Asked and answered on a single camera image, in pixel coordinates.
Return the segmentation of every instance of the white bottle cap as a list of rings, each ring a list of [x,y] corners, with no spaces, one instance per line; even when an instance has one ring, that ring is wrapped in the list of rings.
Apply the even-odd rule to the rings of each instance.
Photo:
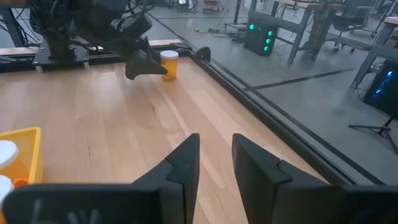
[[[19,150],[15,143],[7,140],[0,140],[0,169],[7,167],[18,156]]]
[[[14,190],[14,185],[10,178],[0,175],[0,204],[6,198],[7,194]]]
[[[164,59],[176,59],[178,58],[178,52],[173,50],[164,50],[160,53],[160,57]]]

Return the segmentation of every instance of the desk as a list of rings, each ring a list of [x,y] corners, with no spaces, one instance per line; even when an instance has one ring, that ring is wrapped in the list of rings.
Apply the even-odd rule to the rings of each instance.
[[[299,24],[296,24],[294,22],[285,21],[283,19],[276,18],[276,12],[279,7],[279,3],[293,6],[295,4],[295,1],[275,0],[271,15],[265,15],[265,14],[261,14],[259,12],[251,11],[249,13],[249,17],[250,17],[250,15],[252,15],[252,17],[255,17],[256,19],[263,20],[266,24],[275,24],[282,29],[286,29],[286,30],[289,30],[289,31],[297,34],[295,37],[295,40],[293,42],[291,42],[290,40],[283,39],[281,37],[277,37],[278,40],[281,40],[281,41],[285,42],[286,44],[291,44],[293,46],[292,50],[290,51],[289,59],[287,61],[288,64],[293,63],[293,60],[299,50],[311,50],[313,52],[312,59],[315,60],[320,49],[322,48],[323,43],[325,42],[326,35],[329,31],[329,28],[330,28],[333,18],[335,16],[335,11],[342,9],[343,6],[340,4],[329,4],[327,10],[329,10],[331,12],[328,16],[328,19],[326,20],[325,25],[323,26],[323,29],[318,38],[318,41],[314,45],[300,47],[300,43],[301,43],[303,34],[305,32],[305,29],[307,28],[307,24],[310,19],[312,11],[323,10],[324,5],[319,4],[319,3],[312,3],[312,2],[311,3],[298,2],[297,6],[305,8],[305,12],[304,12],[301,22]]]
[[[324,180],[192,59],[178,63],[172,82],[158,75],[128,80],[123,63],[2,74],[0,130],[42,128],[46,183],[130,183],[199,133],[198,224],[247,223],[233,170],[233,133]]]
[[[12,8],[24,6],[25,0],[0,0],[0,15],[6,23],[6,28],[15,47],[23,47],[24,42],[22,33],[18,29],[18,22],[12,13]]]
[[[357,88],[358,85],[362,82],[365,75],[373,72],[371,70],[371,66],[373,65],[376,57],[383,57],[390,60],[398,60],[398,49],[392,49],[385,46],[385,43],[391,36],[394,28],[398,27],[398,18],[387,17],[384,20],[384,23],[385,26],[383,30],[380,32],[379,37],[377,38],[374,45],[371,47],[368,56],[359,68],[358,73],[356,74],[351,84],[351,88]]]

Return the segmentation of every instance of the yellow bin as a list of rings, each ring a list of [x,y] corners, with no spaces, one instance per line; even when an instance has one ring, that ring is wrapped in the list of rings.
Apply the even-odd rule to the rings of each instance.
[[[18,146],[19,157],[26,167],[27,173],[19,177],[28,181],[28,184],[40,184],[43,181],[43,158],[40,149],[40,128],[25,128],[6,133],[0,133],[0,140],[12,141]]]

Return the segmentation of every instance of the wooden tabletop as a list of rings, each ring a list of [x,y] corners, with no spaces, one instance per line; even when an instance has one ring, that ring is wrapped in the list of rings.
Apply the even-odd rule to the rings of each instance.
[[[149,45],[151,46],[159,46],[159,45],[169,45],[169,44],[176,44],[181,43],[181,40],[172,39],[172,40],[150,40]],[[0,55],[16,55],[16,54],[36,54],[37,47],[12,47],[1,49],[0,48]]]
[[[190,58],[178,63],[171,82],[159,75],[128,80],[123,63],[2,74],[0,131],[41,127],[44,182],[52,183],[131,183],[199,133],[197,224],[247,223],[234,133],[324,180]]]
[[[274,0],[283,4],[288,4],[290,6],[294,6],[295,1],[293,0]],[[323,4],[322,3],[317,3],[317,2],[297,2],[296,4],[297,7],[302,7],[302,8],[309,8],[313,10],[321,10],[323,9]],[[330,10],[339,10],[342,9],[343,5],[341,4],[329,4],[329,9]]]
[[[386,17],[384,22],[397,25],[398,24],[398,17],[395,17],[395,16]]]

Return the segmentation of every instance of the tripod stand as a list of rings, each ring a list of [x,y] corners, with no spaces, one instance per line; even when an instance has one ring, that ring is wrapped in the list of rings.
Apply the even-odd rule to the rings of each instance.
[[[390,144],[392,146],[392,150],[394,150],[394,153],[398,155],[397,145],[394,143],[394,141],[392,140],[391,135],[389,133],[389,131],[391,131],[391,128],[389,127],[389,125],[393,119],[394,119],[393,117],[390,117],[388,119],[388,121],[385,124],[383,124],[382,126],[348,125],[348,127],[353,128],[353,129],[366,128],[366,129],[370,129],[371,131],[379,134],[380,136],[386,138],[390,142]]]

